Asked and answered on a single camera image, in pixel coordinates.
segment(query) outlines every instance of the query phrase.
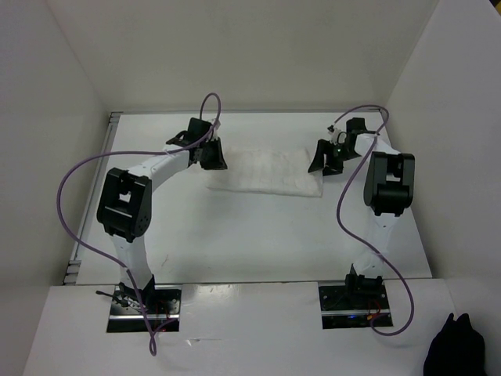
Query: white wall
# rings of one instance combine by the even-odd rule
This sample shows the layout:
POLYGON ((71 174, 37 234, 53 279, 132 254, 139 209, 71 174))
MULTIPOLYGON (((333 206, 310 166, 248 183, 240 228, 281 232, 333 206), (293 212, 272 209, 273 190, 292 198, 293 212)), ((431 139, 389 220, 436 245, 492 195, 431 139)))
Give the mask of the white wall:
POLYGON ((49 0, 112 110, 386 102, 437 0, 49 0))
MULTIPOLYGON (((49 7, 0 1, 0 374, 21 374, 48 286, 60 284, 72 242, 56 189, 77 160, 100 150, 107 115, 49 7)), ((68 186, 77 228, 93 177, 68 186)))
POLYGON ((392 141, 416 155, 431 267, 485 336, 488 374, 501 374, 500 62, 489 1, 441 0, 388 103, 392 141))

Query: folded towel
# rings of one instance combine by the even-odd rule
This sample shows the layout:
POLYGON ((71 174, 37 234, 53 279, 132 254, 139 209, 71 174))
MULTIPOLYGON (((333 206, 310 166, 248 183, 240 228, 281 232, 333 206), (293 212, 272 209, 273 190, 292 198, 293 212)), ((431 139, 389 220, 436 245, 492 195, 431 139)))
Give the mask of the folded towel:
POLYGON ((283 152, 225 147, 223 152, 228 169, 209 172, 209 189, 322 196, 322 172, 308 174, 310 157, 306 149, 283 152))

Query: white surface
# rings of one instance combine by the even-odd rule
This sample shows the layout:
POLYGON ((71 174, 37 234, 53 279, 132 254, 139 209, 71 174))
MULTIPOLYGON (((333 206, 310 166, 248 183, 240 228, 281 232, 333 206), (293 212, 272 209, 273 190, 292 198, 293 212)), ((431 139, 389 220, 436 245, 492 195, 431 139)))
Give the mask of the white surface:
POLYGON ((303 148, 293 151, 245 150, 225 147, 224 158, 231 166, 208 173, 206 187, 212 190, 321 197, 322 172, 308 174, 312 162, 303 148))
MULTIPOLYGON (((96 287, 53 287, 24 376, 421 376, 431 340, 454 307, 442 280, 410 280, 409 286, 414 323, 382 338, 370 328, 324 331, 313 282, 186 285, 179 333, 158 336, 155 358, 148 334, 106 333, 110 302, 96 296, 96 287)), ((398 281, 387 282, 387 293, 400 327, 409 300, 398 281)))
POLYGON ((391 139, 416 155, 416 220, 432 269, 501 374, 501 16, 444 0, 389 101, 391 139))
MULTIPOLYGON (((112 150, 161 150, 165 140, 186 128, 190 114, 124 115, 112 150)), ((382 122, 378 113, 364 116, 368 129, 382 122)), ((255 146, 278 151, 307 147, 336 114, 223 114, 218 134, 222 147, 255 146)), ((139 156, 112 157, 111 167, 127 168, 139 156)), ((323 197, 285 197, 216 192, 204 186, 206 172, 193 166, 153 195, 152 224, 146 232, 150 268, 158 283, 343 280, 364 247, 344 235, 336 223, 336 203, 359 159, 345 164, 343 175, 324 179, 323 197)), ((362 199, 366 168, 346 196, 342 216, 348 228, 367 235, 371 211, 362 199)), ((101 192, 98 185, 94 204, 101 192)), ((96 209, 89 212, 84 239, 114 253, 96 209)), ((412 212, 398 221, 389 243, 391 261, 406 277, 430 277, 412 212)), ((119 268, 90 251, 83 252, 78 284, 115 284, 119 268)), ((386 277, 394 277, 386 269, 386 277)))
MULTIPOLYGON (((0 374, 22 374, 50 284, 72 242, 56 189, 73 162, 99 150, 106 114, 45 2, 0 1, 0 374)), ((77 227, 93 167, 64 198, 77 227)))
POLYGON ((437 0, 49 0, 112 110, 385 103, 437 0))

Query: black fabric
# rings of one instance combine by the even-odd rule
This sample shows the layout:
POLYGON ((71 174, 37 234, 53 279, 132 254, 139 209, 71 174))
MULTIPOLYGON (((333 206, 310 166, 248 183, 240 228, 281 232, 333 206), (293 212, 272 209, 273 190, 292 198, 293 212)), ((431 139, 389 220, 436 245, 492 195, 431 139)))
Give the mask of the black fabric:
POLYGON ((431 343, 424 376, 486 376, 484 338, 471 326, 467 313, 457 321, 451 313, 431 343))

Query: white table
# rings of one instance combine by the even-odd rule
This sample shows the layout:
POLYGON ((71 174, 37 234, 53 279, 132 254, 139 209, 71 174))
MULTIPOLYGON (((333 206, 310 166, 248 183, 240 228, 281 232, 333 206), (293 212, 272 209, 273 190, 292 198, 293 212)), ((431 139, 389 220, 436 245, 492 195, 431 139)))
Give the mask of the white table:
MULTIPOLYGON (((219 135, 223 149, 225 145, 270 150, 306 147, 313 155, 317 140, 326 138, 326 127, 337 115, 223 114, 219 135)), ((122 115, 108 149, 161 150, 167 139, 186 129, 192 116, 197 114, 122 115)), ((377 112, 353 116, 365 117, 368 129, 382 122, 377 112)), ((103 175, 112 167, 128 168, 142 159, 111 157, 101 168, 82 237, 110 254, 114 247, 96 220, 103 175)), ((341 190, 358 163, 359 159, 348 161, 343 175, 325 178, 322 198, 216 192, 205 187, 206 172, 198 166, 177 174, 153 195, 153 220, 146 233, 148 261, 157 283, 343 280, 350 265, 366 251, 341 231, 335 218, 341 190)), ((342 212, 347 226, 364 237, 372 221, 362 199, 365 178, 366 167, 352 185, 342 212)), ((405 277, 431 277, 411 210, 395 227, 389 249, 391 261, 405 277)), ((112 262, 82 249, 77 256, 82 260, 77 284, 119 281, 119 269, 112 262)), ((389 269, 384 276, 395 278, 389 269)))
MULTIPOLYGON (((382 338, 370 328, 323 330, 313 282, 185 285, 179 332, 158 336, 155 358, 148 334, 106 333, 110 300, 95 290, 113 287, 52 287, 24 376, 421 376, 431 340, 455 310, 443 280, 409 286, 413 324, 382 338)), ((401 327, 409 300, 399 281, 386 288, 401 327)))

